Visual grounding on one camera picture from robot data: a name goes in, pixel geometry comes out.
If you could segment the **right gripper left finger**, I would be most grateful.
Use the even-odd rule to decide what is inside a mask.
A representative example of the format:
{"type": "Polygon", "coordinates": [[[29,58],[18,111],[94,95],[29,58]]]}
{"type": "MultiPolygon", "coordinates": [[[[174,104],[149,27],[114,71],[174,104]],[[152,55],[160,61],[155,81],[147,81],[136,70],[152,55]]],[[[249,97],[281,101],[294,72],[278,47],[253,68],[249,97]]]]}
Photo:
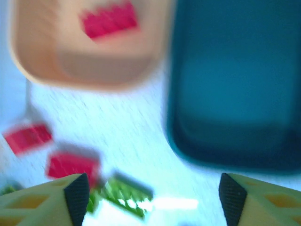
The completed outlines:
{"type": "Polygon", "coordinates": [[[89,200],[87,175],[73,174],[0,197],[2,226],[80,226],[89,200]]]}

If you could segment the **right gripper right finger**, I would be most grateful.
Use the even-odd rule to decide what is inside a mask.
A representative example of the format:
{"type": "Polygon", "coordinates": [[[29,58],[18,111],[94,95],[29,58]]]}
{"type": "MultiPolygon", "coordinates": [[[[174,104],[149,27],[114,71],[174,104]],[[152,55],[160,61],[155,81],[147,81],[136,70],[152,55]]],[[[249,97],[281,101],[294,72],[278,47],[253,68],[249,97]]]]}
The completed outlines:
{"type": "Polygon", "coordinates": [[[300,191],[222,173],[219,198],[229,226],[299,226],[300,191]]]}

